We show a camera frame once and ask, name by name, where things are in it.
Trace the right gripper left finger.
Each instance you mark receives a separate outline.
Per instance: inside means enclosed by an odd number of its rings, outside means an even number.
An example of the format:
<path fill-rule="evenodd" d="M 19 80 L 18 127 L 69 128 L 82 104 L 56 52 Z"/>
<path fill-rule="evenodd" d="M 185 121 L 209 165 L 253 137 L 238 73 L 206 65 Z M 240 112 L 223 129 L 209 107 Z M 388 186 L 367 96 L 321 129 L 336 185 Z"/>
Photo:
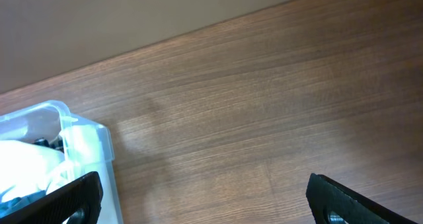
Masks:
<path fill-rule="evenodd" d="M 8 224 L 96 224 L 101 211 L 98 172 L 88 172 L 54 192 L 1 218 Z"/>

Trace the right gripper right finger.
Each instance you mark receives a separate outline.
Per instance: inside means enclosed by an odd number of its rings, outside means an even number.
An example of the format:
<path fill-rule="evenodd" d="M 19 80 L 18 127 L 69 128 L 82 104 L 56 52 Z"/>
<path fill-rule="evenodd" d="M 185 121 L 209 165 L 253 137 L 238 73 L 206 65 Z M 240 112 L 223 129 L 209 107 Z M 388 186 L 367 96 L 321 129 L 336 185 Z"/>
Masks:
<path fill-rule="evenodd" d="M 323 174 L 310 175 L 306 197 L 316 223 L 416 224 Z"/>

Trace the white cloth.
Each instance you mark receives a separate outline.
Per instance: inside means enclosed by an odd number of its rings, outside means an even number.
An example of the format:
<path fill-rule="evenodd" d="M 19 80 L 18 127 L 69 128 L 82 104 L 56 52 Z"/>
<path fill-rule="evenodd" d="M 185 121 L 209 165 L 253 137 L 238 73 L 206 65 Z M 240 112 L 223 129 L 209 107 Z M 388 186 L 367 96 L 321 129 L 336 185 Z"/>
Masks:
<path fill-rule="evenodd" d="M 1 201 L 41 191 L 50 194 L 70 182 L 71 167 L 61 151 L 21 141 L 2 141 Z"/>

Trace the plaid flannel shirt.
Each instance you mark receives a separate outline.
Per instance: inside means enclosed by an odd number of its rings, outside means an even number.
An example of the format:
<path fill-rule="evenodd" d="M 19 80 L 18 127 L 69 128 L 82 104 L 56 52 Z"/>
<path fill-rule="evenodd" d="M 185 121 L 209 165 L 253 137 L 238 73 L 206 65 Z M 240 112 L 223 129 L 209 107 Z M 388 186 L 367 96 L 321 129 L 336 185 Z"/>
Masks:
<path fill-rule="evenodd" d="M 33 142 L 34 145 L 47 147 L 54 149 L 56 151 L 64 152 L 63 148 L 63 139 L 60 136 L 57 136 L 55 139 L 48 141 L 46 138 L 42 137 Z"/>

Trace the blue denim jeans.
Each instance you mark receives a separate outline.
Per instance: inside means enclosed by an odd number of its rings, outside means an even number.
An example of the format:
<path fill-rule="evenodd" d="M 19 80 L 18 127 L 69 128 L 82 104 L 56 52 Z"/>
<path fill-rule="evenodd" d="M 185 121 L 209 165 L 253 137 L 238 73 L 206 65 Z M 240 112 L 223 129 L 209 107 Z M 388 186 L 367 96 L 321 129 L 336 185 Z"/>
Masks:
<path fill-rule="evenodd" d="M 17 197 L 6 202 L 1 202 L 1 218 L 6 217 L 11 213 L 14 213 L 17 210 L 34 203 L 40 198 L 43 198 L 45 195 L 46 191 L 41 190 L 27 196 Z"/>

